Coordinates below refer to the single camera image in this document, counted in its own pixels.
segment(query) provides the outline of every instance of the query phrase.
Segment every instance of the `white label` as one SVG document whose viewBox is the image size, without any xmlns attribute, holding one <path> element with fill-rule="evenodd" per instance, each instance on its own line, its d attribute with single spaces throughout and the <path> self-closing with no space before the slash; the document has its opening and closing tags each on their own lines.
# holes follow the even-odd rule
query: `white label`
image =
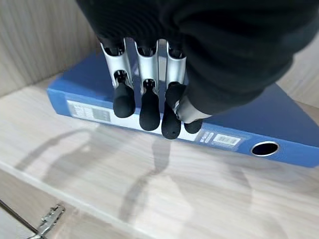
<svg viewBox="0 0 319 239">
<path fill-rule="evenodd" d="M 98 122 L 111 122 L 110 112 L 103 107 L 88 106 L 68 101 L 69 110 L 73 117 Z"/>
<path fill-rule="evenodd" d="M 208 143 L 210 139 L 213 137 L 214 133 L 210 133 L 207 139 L 205 139 L 205 143 Z"/>
<path fill-rule="evenodd" d="M 223 143 L 231 146 L 236 146 L 236 144 L 238 144 L 238 142 L 240 141 L 240 138 L 218 133 L 216 137 L 213 139 L 213 141 L 216 143 Z"/>
<path fill-rule="evenodd" d="M 128 118 L 121 119 L 116 117 L 113 110 L 109 108 L 93 106 L 93 105 L 80 103 L 76 101 L 70 101 L 70 100 L 67 100 L 67 103 L 69 105 L 69 110 L 72 117 L 80 118 L 84 120 L 92 120 L 92 121 L 100 122 L 100 123 L 108 123 L 108 124 L 127 127 L 127 128 L 133 128 L 140 131 L 145 131 L 140 126 L 140 120 L 139 120 L 140 116 L 137 114 L 133 114 Z M 159 127 L 150 132 L 161 134 L 160 126 L 161 126 L 161 120 L 160 120 Z M 194 134 L 190 134 L 185 130 L 184 127 L 181 127 L 178 138 L 185 139 L 188 141 L 195 141 L 199 133 L 200 131 Z"/>
</svg>

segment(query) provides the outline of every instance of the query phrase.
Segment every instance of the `wooden shelf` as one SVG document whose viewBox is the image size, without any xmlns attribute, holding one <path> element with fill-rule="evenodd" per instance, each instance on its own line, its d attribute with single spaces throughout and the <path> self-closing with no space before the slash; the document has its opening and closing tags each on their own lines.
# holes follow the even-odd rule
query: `wooden shelf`
<svg viewBox="0 0 319 239">
<path fill-rule="evenodd" d="M 141 239 L 317 238 L 318 169 L 59 116 L 49 82 L 0 98 L 3 171 Z"/>
</svg>

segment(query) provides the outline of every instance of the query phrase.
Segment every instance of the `binder finger hole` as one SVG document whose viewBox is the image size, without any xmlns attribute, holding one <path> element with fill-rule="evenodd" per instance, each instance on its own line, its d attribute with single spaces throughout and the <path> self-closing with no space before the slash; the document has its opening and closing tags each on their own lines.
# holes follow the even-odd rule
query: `binder finger hole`
<svg viewBox="0 0 319 239">
<path fill-rule="evenodd" d="M 265 141 L 255 144 L 252 147 L 252 154 L 258 157 L 273 155 L 279 150 L 279 145 L 273 141 Z"/>
</svg>

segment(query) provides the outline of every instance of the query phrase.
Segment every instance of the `barcode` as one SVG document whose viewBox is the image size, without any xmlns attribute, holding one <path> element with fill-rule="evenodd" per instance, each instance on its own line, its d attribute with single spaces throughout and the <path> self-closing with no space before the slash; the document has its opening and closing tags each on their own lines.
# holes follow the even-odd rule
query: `barcode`
<svg viewBox="0 0 319 239">
<path fill-rule="evenodd" d="M 111 116 L 108 109 L 72 101 L 68 101 L 68 105 L 73 117 L 85 120 L 95 120 L 98 122 L 111 122 Z"/>
<path fill-rule="evenodd" d="M 217 134 L 216 137 L 213 139 L 214 142 L 217 143 L 224 143 L 231 146 L 235 146 L 240 141 L 240 138 L 224 135 L 224 134 Z"/>
<path fill-rule="evenodd" d="M 103 121 L 107 121 L 110 122 L 110 112 L 108 111 L 104 111 L 104 110 L 99 110 L 99 109 L 95 109 L 92 108 L 93 111 L 93 117 L 96 120 L 103 120 Z"/>
</svg>

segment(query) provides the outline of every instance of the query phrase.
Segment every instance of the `cabinet door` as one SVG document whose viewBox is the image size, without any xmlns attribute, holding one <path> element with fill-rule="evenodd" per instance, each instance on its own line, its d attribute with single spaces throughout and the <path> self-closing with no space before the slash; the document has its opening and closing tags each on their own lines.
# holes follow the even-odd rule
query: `cabinet door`
<svg viewBox="0 0 319 239">
<path fill-rule="evenodd" d="M 50 207 L 58 203 L 63 205 L 65 213 L 45 235 L 47 239 L 135 238 L 3 171 L 0 171 L 0 199 L 34 228 L 39 226 Z M 0 208 L 0 235 L 6 239 L 26 239 L 34 234 Z"/>
</svg>

